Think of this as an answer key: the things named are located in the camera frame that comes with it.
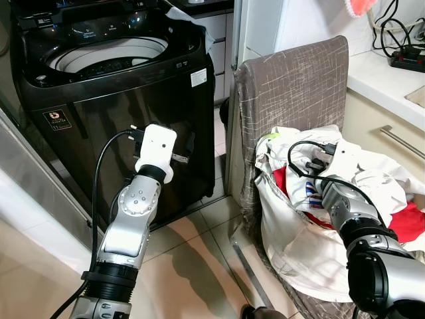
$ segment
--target cabinet handle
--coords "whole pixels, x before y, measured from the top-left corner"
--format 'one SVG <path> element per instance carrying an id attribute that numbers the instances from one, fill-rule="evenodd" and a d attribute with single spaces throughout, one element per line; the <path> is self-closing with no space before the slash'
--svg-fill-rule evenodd
<path id="1" fill-rule="evenodd" d="M 414 146 L 410 145 L 408 142 L 406 142 L 405 140 L 403 140 L 402 138 L 399 138 L 396 134 L 392 133 L 392 126 L 391 125 L 386 125 L 383 126 L 382 128 L 379 129 L 382 133 L 388 135 L 390 138 L 394 139 L 395 141 L 397 141 L 398 143 L 400 143 L 401 145 L 403 145 L 405 148 L 407 148 L 408 150 L 412 151 L 413 153 L 415 153 L 417 156 L 419 156 L 420 158 L 425 160 L 425 154 L 422 153 L 420 150 L 418 150 L 417 148 L 415 148 Z"/>

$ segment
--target mop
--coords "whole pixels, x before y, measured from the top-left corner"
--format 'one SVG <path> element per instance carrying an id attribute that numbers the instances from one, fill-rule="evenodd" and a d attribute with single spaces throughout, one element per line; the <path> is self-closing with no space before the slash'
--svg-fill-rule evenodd
<path id="1" fill-rule="evenodd" d="M 348 13 L 353 18 L 359 18 L 369 11 L 378 0 L 345 0 Z"/>

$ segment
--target white cloth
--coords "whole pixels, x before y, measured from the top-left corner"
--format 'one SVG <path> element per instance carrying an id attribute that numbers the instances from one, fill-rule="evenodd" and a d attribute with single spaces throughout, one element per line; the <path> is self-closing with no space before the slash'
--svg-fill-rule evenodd
<path id="1" fill-rule="evenodd" d="M 167 12 L 166 16 L 169 17 L 172 20 L 189 21 L 189 22 L 192 22 L 194 25 L 197 25 L 198 27 L 200 27 L 201 30 L 203 31 L 204 35 L 205 35 L 205 50 L 207 51 L 207 53 L 210 52 L 211 47 L 213 46 L 215 39 L 212 36 L 209 35 L 206 27 L 198 24 L 196 19 L 192 18 L 190 15 L 184 13 L 182 10 L 180 10 L 176 7 L 170 8 L 170 10 Z"/>
<path id="2" fill-rule="evenodd" d="M 262 171 L 255 183 L 263 208 L 262 239 L 266 254 L 275 271 L 298 291 L 331 302 L 350 302 L 347 280 L 347 257 L 336 231 L 324 229 L 310 221 L 305 212 L 330 222 L 323 208 L 311 206 L 306 193 L 314 181 L 298 177 L 286 169 L 289 198 L 276 186 L 273 171 L 287 164 L 288 150 L 300 140 L 321 144 L 346 143 L 337 126 L 326 126 L 304 132 L 293 128 L 273 128 L 257 144 L 256 167 Z M 347 165 L 335 173 L 361 188 L 374 202 L 386 225 L 391 213 L 406 207 L 406 194 L 425 194 L 425 185 L 393 159 L 362 150 L 354 145 Z M 306 163 L 313 158 L 330 162 L 332 158 L 313 145 L 294 148 L 292 161 L 306 173 Z M 406 249 L 425 251 L 425 234 Z"/>

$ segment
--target black washing machine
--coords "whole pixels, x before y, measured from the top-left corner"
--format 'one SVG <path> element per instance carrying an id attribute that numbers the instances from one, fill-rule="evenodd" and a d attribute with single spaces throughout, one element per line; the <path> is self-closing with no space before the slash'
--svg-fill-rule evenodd
<path id="1" fill-rule="evenodd" d="M 11 64 L 21 104 L 88 199 L 104 144 L 131 124 L 177 132 L 174 178 L 161 193 L 163 225 L 214 188 L 214 70 L 205 36 L 168 19 L 156 1 L 12 1 Z M 108 151 L 100 216 L 134 170 L 134 142 Z"/>

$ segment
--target gray chair cover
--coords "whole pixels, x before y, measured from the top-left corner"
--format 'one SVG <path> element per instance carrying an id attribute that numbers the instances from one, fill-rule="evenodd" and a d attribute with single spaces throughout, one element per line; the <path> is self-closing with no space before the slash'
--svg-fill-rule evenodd
<path id="1" fill-rule="evenodd" d="M 262 208 L 254 185 L 257 141 L 274 126 L 308 130 L 329 124 L 341 129 L 347 92 L 345 37 L 305 45 L 245 61 L 235 73 L 239 91 L 242 155 L 241 193 L 245 227 L 267 269 L 278 278 L 305 319 L 351 318 L 353 304 L 326 302 L 293 289 L 272 268 L 262 244 Z"/>

